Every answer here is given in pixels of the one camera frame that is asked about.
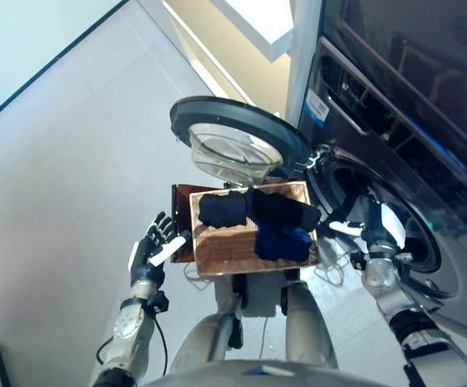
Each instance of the robotic arm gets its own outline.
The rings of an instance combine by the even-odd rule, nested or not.
[[[362,283],[400,343],[411,386],[467,386],[467,356],[400,283],[398,266],[407,254],[400,253],[406,235],[398,216],[369,196],[368,222],[360,236],[368,254],[354,253],[350,260],[364,271]]]
[[[128,265],[131,295],[120,305],[103,371],[94,387],[135,387],[144,376],[156,315],[169,308],[169,300],[160,290],[165,280],[163,263],[189,239],[188,231],[175,236],[172,219],[162,212],[145,237],[134,243]]]

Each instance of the brown box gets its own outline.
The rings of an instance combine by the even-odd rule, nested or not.
[[[267,194],[279,193],[288,198],[310,204],[305,181],[257,186]],[[311,232],[312,246],[307,261],[298,263],[291,260],[262,260],[254,252],[256,224],[247,219],[245,226],[207,227],[199,220],[199,201],[205,194],[227,195],[230,191],[245,192],[248,188],[221,189],[190,194],[190,216],[192,240],[198,274],[203,276],[269,272],[288,268],[301,268],[319,263],[317,235]]]

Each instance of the dark blue fabric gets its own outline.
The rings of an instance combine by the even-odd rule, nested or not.
[[[302,228],[275,225],[263,219],[253,219],[258,226],[255,253],[262,260],[293,260],[304,262],[308,259],[311,237]]]

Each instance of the wicker basket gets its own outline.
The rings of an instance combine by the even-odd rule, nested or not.
[[[282,194],[288,198],[310,204],[305,181],[260,185],[259,190],[267,194]],[[245,226],[207,227],[199,220],[199,201],[205,194],[227,195],[231,190],[246,192],[242,189],[222,189],[192,193],[190,212],[192,218],[192,238],[194,256],[199,275],[217,276],[223,274],[269,272],[288,268],[301,268],[319,263],[319,249],[315,231],[310,233],[312,246],[308,260],[302,263],[291,260],[262,260],[254,252],[256,224],[247,219]]]

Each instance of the white wall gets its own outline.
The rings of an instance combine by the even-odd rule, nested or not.
[[[119,0],[0,0],[0,105]]]

